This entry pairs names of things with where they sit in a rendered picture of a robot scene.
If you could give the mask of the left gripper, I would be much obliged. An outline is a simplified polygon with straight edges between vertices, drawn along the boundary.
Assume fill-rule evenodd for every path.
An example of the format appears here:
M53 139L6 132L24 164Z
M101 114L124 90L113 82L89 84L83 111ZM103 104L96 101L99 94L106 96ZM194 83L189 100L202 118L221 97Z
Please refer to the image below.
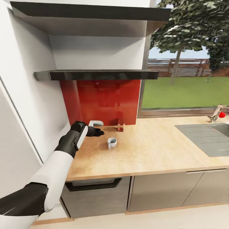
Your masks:
M93 127L90 127L91 128L91 134L89 135L89 137L92 137L92 136L101 136L101 135L104 135L105 133L103 131L100 130L100 128L93 128Z

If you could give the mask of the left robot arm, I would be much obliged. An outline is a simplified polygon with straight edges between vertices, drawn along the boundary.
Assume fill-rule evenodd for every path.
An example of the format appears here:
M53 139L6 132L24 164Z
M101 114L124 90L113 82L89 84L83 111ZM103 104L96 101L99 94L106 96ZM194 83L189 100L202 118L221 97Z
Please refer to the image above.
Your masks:
M89 125L82 121L73 123L70 131L60 138L59 145L26 185L0 198L0 229L28 229L42 213L50 212L55 207L76 151L85 136L105 134L95 126L103 126L103 122L90 121Z

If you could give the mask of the coffee cup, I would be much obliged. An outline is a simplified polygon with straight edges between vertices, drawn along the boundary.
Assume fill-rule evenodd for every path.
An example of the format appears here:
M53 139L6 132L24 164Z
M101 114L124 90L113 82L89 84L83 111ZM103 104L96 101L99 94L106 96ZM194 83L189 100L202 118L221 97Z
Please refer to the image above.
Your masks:
M108 148L113 148L117 144L117 139L116 138L109 138L108 139Z

